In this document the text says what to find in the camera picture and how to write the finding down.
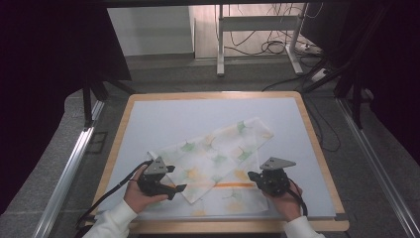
gray carpet floor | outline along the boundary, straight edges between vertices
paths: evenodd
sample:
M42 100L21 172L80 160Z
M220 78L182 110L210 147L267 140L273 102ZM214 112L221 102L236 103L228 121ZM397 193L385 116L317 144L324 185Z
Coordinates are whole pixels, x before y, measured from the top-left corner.
M139 93L179 91L261 91L294 77L287 58L227 59L226 75L218 77L214 60L127 59L133 81L125 83ZM293 90L299 80L268 90ZM92 203L129 94L105 84L105 101L94 137L83 157L50 237L73 237L77 217ZM313 126L323 148L340 198L350 219L350 229L326 232L326 237L406 237L398 217L374 176L367 158L351 132L332 89L332 81L305 95ZM0 237L31 237L53 189L83 129L80 91L65 102L65 114L50 145L8 210L0 217ZM389 177L414 214L420 218L420 168L383 127L368 103L362 106L362 123ZM285 237L284 234L142 235L142 237Z

table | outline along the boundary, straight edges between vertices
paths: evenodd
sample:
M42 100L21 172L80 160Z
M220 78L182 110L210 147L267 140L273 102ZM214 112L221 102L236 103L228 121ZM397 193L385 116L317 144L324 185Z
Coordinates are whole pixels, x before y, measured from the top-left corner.
M333 201L335 218L311 220L311 224L318 231L345 231L349 228L349 220L338 196L328 166L322 154L318 140L312 128L300 94L297 92L195 92L195 93L157 93L132 95L127 103L116 138L114 140L108 162L99 183L95 201L101 197L107 188L110 176L120 152L124 134L126 132L131 111L136 101L159 100L198 100L198 99L260 99L260 98L293 98L302 117L308 133L310 144L314 150L316 161ZM131 224L132 233L275 233L282 230L283 220L280 219L247 219L247 220L143 220Z

white desk leg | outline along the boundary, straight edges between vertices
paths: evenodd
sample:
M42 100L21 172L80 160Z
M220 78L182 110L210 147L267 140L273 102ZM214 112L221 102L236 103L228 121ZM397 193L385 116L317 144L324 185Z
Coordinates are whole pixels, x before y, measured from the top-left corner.
M219 47L217 53L217 75L225 75L225 48L223 46L223 5L220 5L219 10Z
M293 66L294 72L297 75L302 75L303 70L300 66L299 61L297 60L296 54L294 52L294 48L296 47L297 37L299 37L300 28L302 27L303 19L305 18L307 3L303 4L302 11L299 13L299 17L297 18L296 22L296 29L293 31L293 36L291 38L290 44L286 45L287 55L290 58L291 65Z

